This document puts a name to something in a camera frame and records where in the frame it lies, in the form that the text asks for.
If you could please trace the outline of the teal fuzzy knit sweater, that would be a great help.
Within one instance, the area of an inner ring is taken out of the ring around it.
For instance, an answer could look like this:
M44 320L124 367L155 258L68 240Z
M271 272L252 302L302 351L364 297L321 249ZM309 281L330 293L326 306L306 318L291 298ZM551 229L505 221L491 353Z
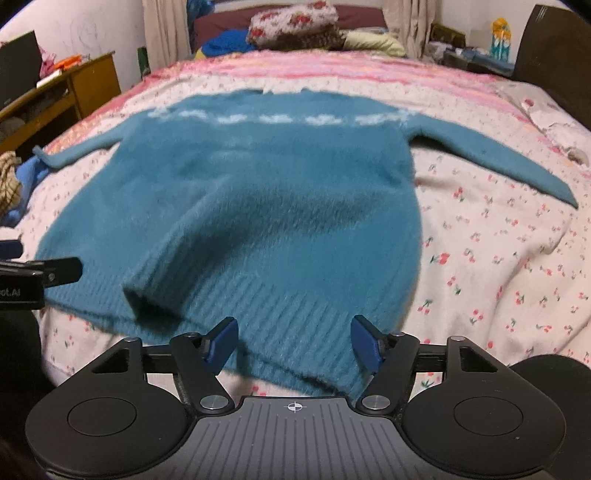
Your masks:
M40 241L39 258L83 265L46 300L149 343L231 316L233 370L359 396L352 319L396 329L419 275L418 137L576 204L565 182L514 150L369 98L195 95L49 157L59 168L112 151Z

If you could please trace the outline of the beige brown striped sweater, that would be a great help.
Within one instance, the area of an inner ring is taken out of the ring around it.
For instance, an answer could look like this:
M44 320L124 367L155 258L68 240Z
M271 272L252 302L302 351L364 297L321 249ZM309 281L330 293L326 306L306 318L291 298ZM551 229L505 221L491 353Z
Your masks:
M0 156L0 216L4 217L16 208L21 201L22 184L16 176L16 170L22 163L14 151L7 151Z

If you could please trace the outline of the bright blue knit sweater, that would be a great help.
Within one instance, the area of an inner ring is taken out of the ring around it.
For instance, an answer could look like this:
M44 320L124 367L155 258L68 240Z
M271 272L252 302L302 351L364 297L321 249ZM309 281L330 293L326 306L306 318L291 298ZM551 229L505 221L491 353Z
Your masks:
M32 192L49 175L50 168L36 155L20 165L16 170L16 178L21 183L21 199L18 205L9 210L3 217L1 225L14 228L27 211Z

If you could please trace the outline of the cherry print white bedsheet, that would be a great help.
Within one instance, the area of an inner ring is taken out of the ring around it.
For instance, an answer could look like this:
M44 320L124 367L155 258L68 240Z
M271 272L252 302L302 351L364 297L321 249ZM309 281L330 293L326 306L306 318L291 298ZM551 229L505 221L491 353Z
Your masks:
M413 151L424 247L405 320L434 343L468 336L499 359L559 353L590 360L590 173L558 154L500 81L425 83L336 77L189 76L161 80L73 127L58 148L127 116L192 94L304 89L361 95L476 129L562 177L578 200L561 206L529 187L427 147Z

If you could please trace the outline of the wooden desk cabinet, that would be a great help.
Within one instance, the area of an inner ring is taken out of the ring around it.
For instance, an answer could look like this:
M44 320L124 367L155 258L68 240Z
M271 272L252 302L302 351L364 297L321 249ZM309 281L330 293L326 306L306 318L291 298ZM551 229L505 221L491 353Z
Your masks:
M1 151L30 145L45 129L65 131L121 93L114 54L88 60L34 88L1 110Z

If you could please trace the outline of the pink striped quilt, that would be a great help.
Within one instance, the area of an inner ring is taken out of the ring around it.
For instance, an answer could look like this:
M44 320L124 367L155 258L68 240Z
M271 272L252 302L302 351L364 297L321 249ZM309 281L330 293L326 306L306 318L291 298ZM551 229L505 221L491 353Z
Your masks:
M56 153L138 111L195 94L242 89L310 89L369 97L465 125L513 148L531 150L533 140L539 139L563 154L522 107L526 98L560 107L532 84L376 53L320 50L263 51L177 62L109 101L53 140L46 150Z

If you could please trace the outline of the pink patterned pillow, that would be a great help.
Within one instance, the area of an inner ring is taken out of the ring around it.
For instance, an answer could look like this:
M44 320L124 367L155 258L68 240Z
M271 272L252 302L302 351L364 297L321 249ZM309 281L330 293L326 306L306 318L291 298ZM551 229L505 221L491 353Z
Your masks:
M522 107L532 123L569 160L590 166L590 131L586 127L551 102L526 98Z

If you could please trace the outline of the beige curtain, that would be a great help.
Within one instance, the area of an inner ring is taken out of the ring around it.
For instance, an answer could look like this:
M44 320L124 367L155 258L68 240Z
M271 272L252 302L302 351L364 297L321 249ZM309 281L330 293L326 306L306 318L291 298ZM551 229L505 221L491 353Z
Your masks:
M146 51L152 73L189 56L186 2L143 0Z
M429 42L440 2L437 0L384 0L383 16L411 59L421 59Z

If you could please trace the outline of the pale yellow pillow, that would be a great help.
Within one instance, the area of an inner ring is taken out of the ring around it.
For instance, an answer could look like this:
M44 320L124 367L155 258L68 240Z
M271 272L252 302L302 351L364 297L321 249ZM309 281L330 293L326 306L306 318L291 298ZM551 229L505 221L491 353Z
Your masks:
M389 33L373 33L352 30L345 34L342 49L346 51L370 51L393 58L407 55L403 44Z

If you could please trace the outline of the blue cloth near window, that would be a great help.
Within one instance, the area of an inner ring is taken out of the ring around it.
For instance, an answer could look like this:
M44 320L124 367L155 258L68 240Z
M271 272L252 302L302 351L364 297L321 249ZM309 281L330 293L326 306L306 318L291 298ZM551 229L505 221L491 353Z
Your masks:
M216 37L208 40L197 49L195 60L221 57L230 54L245 54L256 51L256 46L247 41L245 29L225 30Z

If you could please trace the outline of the dark nightstand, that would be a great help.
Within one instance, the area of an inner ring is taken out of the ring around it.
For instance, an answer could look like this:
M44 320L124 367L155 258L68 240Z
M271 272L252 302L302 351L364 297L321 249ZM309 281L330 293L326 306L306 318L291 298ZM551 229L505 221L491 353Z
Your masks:
M440 65L476 74L511 78L514 65L493 58L488 52L467 45L466 35L460 31L433 23L426 52Z

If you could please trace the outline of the maroon bench cushion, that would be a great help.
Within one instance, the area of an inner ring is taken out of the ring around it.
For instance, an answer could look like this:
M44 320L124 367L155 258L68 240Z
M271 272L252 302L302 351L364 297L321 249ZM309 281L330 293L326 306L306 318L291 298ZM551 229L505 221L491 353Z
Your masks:
M191 39L200 48L230 30L242 32L246 44L280 49L291 40L325 36L332 40L341 30L385 28L383 11L377 7L335 5L331 1L304 1L293 5L263 5L211 13L193 22Z

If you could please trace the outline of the floral red white pillow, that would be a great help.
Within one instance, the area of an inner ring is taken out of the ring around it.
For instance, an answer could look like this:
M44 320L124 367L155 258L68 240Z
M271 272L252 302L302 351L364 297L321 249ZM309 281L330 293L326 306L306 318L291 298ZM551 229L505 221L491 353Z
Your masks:
M328 1L273 8L250 19L247 41L259 50L337 48L344 42L338 21L339 13Z

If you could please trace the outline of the dark wooden headboard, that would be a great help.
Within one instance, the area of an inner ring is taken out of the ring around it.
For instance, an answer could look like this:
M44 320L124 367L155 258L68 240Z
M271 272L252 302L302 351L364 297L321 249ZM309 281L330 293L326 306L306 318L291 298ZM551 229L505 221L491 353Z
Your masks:
M590 126L590 24L577 13L537 4L520 42L513 79L542 88Z

